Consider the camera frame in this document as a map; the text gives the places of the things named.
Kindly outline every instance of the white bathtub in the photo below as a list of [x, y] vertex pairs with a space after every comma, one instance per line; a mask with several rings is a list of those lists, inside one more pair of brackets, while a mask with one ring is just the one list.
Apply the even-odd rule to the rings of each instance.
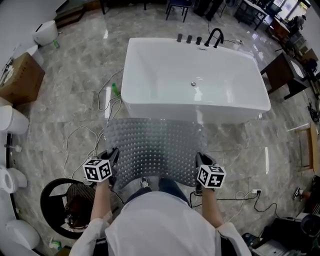
[[243, 123], [270, 110], [253, 57], [203, 43], [130, 39], [121, 96], [132, 118]]

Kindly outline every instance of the black faucet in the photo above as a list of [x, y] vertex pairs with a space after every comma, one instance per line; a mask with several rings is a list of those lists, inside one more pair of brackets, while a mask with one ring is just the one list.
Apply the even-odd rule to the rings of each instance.
[[215, 33], [216, 31], [219, 31], [219, 32], [220, 32], [220, 36], [219, 36], [219, 38], [217, 39], [217, 41], [215, 42], [215, 45], [214, 45], [213, 47], [214, 47], [214, 48], [217, 48], [219, 42], [221, 42], [221, 44], [224, 43], [224, 34], [222, 33], [222, 31], [221, 31], [220, 28], [215, 28], [214, 30], [212, 30], [212, 32], [211, 32], [208, 40], [204, 43], [204, 45], [205, 45], [206, 47], [209, 46], [210, 40], [211, 40], [211, 38], [214, 36], [214, 33]]

